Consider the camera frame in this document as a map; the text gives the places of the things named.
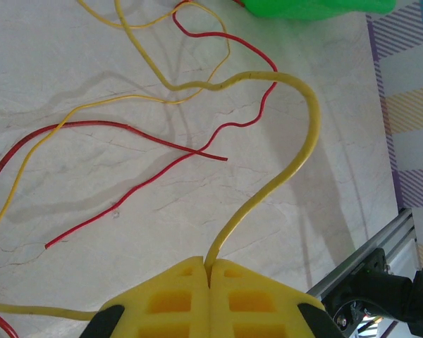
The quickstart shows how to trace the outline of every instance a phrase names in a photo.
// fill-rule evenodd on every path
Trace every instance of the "black rubber pad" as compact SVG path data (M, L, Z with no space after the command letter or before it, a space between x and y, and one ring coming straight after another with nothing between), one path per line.
M298 305L315 338L344 338L331 317L320 308L303 303Z
M122 305L114 305L96 313L80 338L110 338L124 310Z

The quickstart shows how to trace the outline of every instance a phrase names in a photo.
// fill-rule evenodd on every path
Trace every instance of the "yellow wire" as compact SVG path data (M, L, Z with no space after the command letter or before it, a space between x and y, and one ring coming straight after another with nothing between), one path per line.
M91 9L89 9L88 10L88 8L89 7L87 7L87 5L82 1L82 0L79 0L79 2L80 2L80 4L83 6L83 7L85 7L85 9L87 9L87 11L88 12L90 12L90 11L92 11ZM212 16L214 16L218 21L219 21L219 23L221 24L221 26L222 26L222 29L223 29L223 31L224 32L227 32L227 29L226 29L226 25L224 24L224 22L222 21L222 19L220 18L220 17L218 17L217 16L217 14L215 14L215 12L213 12L213 11L210 11L208 8L202 8L200 5L197 5L197 4L195 4L195 3L191 3L191 2L188 2L188 3L185 3L185 4L183 4L183 6L179 6L176 10L174 10L173 12L175 12L175 11L177 11L179 8L181 8L181 7L184 7L184 6L197 6L197 7L200 7L201 9L203 9L204 11L206 11L207 13L209 13L210 15L212 15ZM103 19L102 17L100 17L100 15L98 15L98 14L96 14L95 12L93 12L94 14L94 17L96 17L96 18L98 18L99 20L101 20L102 22L103 22L103 20L105 20L105 19ZM153 24L155 24L155 23L157 23L157 22L159 22L160 20L155 20L155 21L152 21L152 23L150 23L150 24L148 24L148 25L153 25ZM230 44L229 44L229 41L228 41L228 39L226 40L226 42L227 42L227 55L226 55L226 57L215 67L215 69L213 70L213 72L211 72L211 74L210 74L210 76L209 76L209 78L208 78L208 80L210 80L210 79L212 79L213 78L213 76L216 74L216 72L217 72L217 70L227 61L227 59L229 58L229 56L230 56L230 54L231 54L231 46L230 46ZM107 99L107 100L103 100L103 101L98 101L98 102L94 102L94 103L91 103L91 104L84 104L84 105L81 105L81 106L79 106L79 107L77 107L77 108L74 108L57 126L56 126L56 128L55 129L53 129L46 137L44 137L43 139L41 139L39 142L37 142L32 148L31 148L31 150L28 152L28 154L27 154L27 156L24 158L24 160L23 160L23 162L22 162L22 165L20 166L20 168L19 168L19 171L18 171L18 174L17 174L17 176L16 176L16 179L15 179L15 181L14 181L14 183L13 183L13 186L12 186L12 188L11 188L11 191L10 191L10 193L9 193L9 195L8 195L8 198L7 198L7 200L6 200L6 202L5 202L5 204L4 204L4 206L3 206L3 208L1 209L1 211L0 211L0 222L2 221L2 219L3 219L3 217L5 216L5 214L6 214L6 212L7 212L7 210L8 210L8 208L9 208L9 206L11 205L11 202L12 202L12 200L13 200L13 197L14 197L14 194L16 193L16 190L17 190L17 187L18 187L18 185L19 185L19 182L20 182L20 179L22 178L22 175L23 175L23 171L24 171L24 169L25 169L25 167L26 167L26 165L27 165L27 163L28 163L28 161L30 160L30 158L31 158L31 156L33 155L33 153L39 148L39 146L41 146L41 144L43 144L43 143L45 143L45 141L47 141L48 139L50 139L51 137L53 137L60 129L61 129L61 127L63 127L63 125L75 114L75 113L77 113L78 111L80 111L80 110L82 110L82 109L85 109L85 108L92 108L92 107L97 107L97 106L101 106L101 105L103 105L103 104L109 104L109 103L111 103L111 102L116 102L116 101L120 101L120 100L124 100L124 99L147 99L147 100L150 100L150 101L155 101L155 102L160 102L160 103L163 103L163 104L181 104L181 103L183 103L183 102L185 102L185 101L187 101L187 100L190 100L190 99L192 99L193 97L195 97L195 96L197 96L201 91L202 91L203 89L200 89L199 91L197 91L197 92L195 92L193 95L190 95L190 96L188 96L188 97L186 97L186 98L184 98L184 99L181 99L181 100L179 100L179 101L167 101L167 100L164 100L164 99L160 99L160 98L157 98L157 97L153 97L153 96L147 96L147 95L140 95L140 94L130 94L130 95L124 95L124 96L118 96L118 97L115 97L115 98L112 98L112 99Z
M0 312L15 315L50 315L73 320L91 320L97 312L74 311L67 308L52 308L48 306L18 306L0 303Z
M228 78L227 80L216 84L202 81L192 81L180 85L171 84L160 72L157 65L155 65L154 61L149 57L149 55L147 55L142 45L135 38L135 35L133 35L131 27L127 24L125 16L122 12L120 0L114 0L114 6L116 7L116 12L118 14L119 20L121 21L125 33L127 33L127 36L130 41L140 52L141 56L146 60L147 64L155 73L155 75L159 78L161 83L166 88L172 91L180 91L189 88L203 88L216 92L228 88L234 85L235 83L243 80L268 80L272 82L282 82L286 85L290 85L291 87L296 88L299 93L301 93L305 97L305 100L307 102L309 108L309 129L305 142L302 145L302 148L299 150L298 154L293 159L293 161L287 166L287 168L282 170L280 174L278 174L275 178L268 182L268 184L262 187L253 197L251 197L246 203L244 203L238 209L235 215L233 215L232 218L227 222L226 226L220 231L213 244L211 245L204 262L205 270L207 271L207 276L210 281L210 277L212 274L212 266L214 264L214 261L216 260L216 257L218 256L219 249L222 247L223 243L226 241L232 231L234 231L234 229L241 222L241 220L257 204L262 202L276 188L281 186L285 181L289 180L294 174L296 174L296 172L302 167L305 161L312 154L313 149L315 148L318 142L320 128L320 112L318 99L313 90L307 84L305 84L300 79L297 79L296 77L285 73L252 71L238 73Z
M83 0L77 0L78 1L78 3L89 13L89 14L91 14L92 16L94 16L98 21L100 21L101 23L104 23L105 25L108 25L108 26L112 26L112 27L115 27L115 28L120 28L120 29L123 29L123 26L121 25L121 24L119 24L119 23L113 23L112 21L110 21L110 20L107 20L106 18L104 18L103 16L100 16L96 11L94 11L91 7L89 7ZM161 16L160 18L158 18L158 19L155 19L154 21L152 21L152 22L150 22L150 23L147 23L147 24L145 24L145 25L129 25L129 28L130 29L132 29L132 30L139 30L139 29L142 29L142 28L148 28L148 27L150 27L150 26L152 26L152 25L155 25L156 23L159 23L159 22L161 22L161 21L163 21L164 19L166 19L166 18L169 18L171 15L173 15L176 11L178 11L180 8L182 8L182 7L184 7L184 6L188 6L188 5L191 5L191 4L193 4L193 5L195 5L194 3L190 3L190 2L185 2L185 3L183 3L183 4L180 4L179 6L177 6L175 9L173 9L172 11L170 11L170 12L168 12L168 13L166 13L165 15L163 15L163 16ZM217 16L217 14L215 14L214 12L212 12L212 11L210 11L208 8L202 8L202 9L204 9L204 11L206 11L206 12L208 12L208 13L210 13L210 14L212 14L215 18L217 18L220 22L221 22L221 19Z

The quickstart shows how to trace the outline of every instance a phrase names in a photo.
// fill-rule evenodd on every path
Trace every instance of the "plaid fabric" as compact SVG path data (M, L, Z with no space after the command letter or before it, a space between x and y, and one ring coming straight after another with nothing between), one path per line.
M399 207L423 208L423 0L367 15Z

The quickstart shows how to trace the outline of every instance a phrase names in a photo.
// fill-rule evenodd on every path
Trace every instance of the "rectangular slot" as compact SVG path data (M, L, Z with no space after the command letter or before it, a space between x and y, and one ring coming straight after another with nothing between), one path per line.
M234 291L228 296L228 305L233 312L274 312L271 297L262 291Z
M234 324L235 338L287 338L283 325Z
M141 327L139 338L189 338L190 326L184 324Z
M189 312L191 292L166 291L155 294L149 301L148 313Z

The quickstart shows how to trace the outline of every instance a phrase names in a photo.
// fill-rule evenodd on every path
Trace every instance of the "marble surface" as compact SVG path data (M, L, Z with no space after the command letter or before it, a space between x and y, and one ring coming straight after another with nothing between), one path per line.
M91 5L116 19L112 1ZM172 5L123 2L132 23L154 19ZM230 32L318 94L322 128L311 159L244 219L221 252L306 291L397 214L364 15L301 23L257 19L230 0L208 5ZM179 18L190 30L219 28L196 8ZM137 35L176 83L205 79L226 52L222 39L188 39L170 20ZM269 69L243 47L232 47L216 81ZM221 123L253 118L268 86L244 82L181 106L132 100L81 111L74 120L129 123L199 148ZM0 158L75 106L124 93L184 96L159 84L122 31L97 22L73 0L0 1ZM210 147L229 157L227 163L194 156L112 215L45 251L44 243L183 154L111 127L62 130L32 157L1 224L0 301L94 310L184 258L205 255L236 209L290 162L306 129L302 97L279 85L257 125L224 130ZM28 150L0 177L0 208ZM78 337L85 326L5 317L21 337Z

